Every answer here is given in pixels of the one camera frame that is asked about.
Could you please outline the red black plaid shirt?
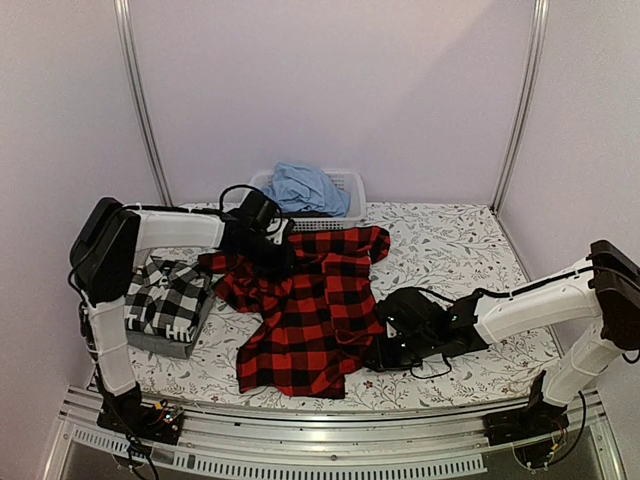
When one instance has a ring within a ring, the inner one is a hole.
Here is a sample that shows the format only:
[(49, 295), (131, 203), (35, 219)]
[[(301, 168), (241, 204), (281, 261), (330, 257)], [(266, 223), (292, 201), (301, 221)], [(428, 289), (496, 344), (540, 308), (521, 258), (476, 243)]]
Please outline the red black plaid shirt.
[(291, 272), (268, 276), (245, 256), (203, 254), (199, 266), (218, 275), (215, 293), (261, 325), (238, 349), (240, 392), (274, 387), (290, 397), (342, 399), (347, 375), (363, 365), (386, 328), (375, 312), (371, 267), (391, 247), (379, 226), (303, 232), (289, 238)]

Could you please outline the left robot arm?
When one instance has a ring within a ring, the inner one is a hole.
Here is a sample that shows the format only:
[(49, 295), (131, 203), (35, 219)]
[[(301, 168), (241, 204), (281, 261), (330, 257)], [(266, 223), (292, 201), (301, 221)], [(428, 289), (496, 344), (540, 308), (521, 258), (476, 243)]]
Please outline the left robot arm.
[(158, 248), (202, 248), (240, 255), (268, 274), (294, 263), (288, 236), (294, 228), (276, 204), (259, 193), (230, 211), (124, 205), (103, 197), (74, 242), (70, 278), (88, 310), (99, 383), (117, 397), (108, 410), (128, 434), (148, 426), (148, 412), (131, 397), (137, 381), (125, 333), (125, 295), (139, 253)]

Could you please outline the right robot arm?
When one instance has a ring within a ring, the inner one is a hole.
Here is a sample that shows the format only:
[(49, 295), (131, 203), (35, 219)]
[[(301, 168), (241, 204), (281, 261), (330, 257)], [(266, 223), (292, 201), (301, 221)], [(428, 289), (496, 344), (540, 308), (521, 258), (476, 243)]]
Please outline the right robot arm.
[(530, 391), (517, 427), (537, 436), (586, 384), (616, 358), (639, 348), (639, 267), (606, 240), (551, 276), (511, 291), (477, 288), (449, 299), (425, 287), (403, 287), (376, 306), (386, 331), (364, 365), (376, 372), (410, 370), (423, 360), (445, 360), (485, 350), (525, 331), (572, 320), (587, 330)]

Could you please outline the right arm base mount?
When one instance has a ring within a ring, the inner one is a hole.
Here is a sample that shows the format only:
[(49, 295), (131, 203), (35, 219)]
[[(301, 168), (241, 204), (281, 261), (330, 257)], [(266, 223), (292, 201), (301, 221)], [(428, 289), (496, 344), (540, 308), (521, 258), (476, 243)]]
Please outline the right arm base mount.
[(542, 401), (489, 413), (482, 417), (482, 423), (490, 446), (510, 444), (518, 463), (532, 470), (551, 464), (569, 426), (565, 407)]

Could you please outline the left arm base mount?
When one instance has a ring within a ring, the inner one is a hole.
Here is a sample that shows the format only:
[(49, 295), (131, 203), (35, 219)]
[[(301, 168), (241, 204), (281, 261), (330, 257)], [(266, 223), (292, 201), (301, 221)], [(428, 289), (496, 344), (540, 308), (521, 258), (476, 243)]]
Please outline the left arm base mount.
[(177, 445), (184, 423), (184, 410), (166, 400), (153, 405), (142, 403), (139, 385), (122, 395), (114, 395), (97, 383), (102, 396), (97, 425), (103, 429), (168, 445)]

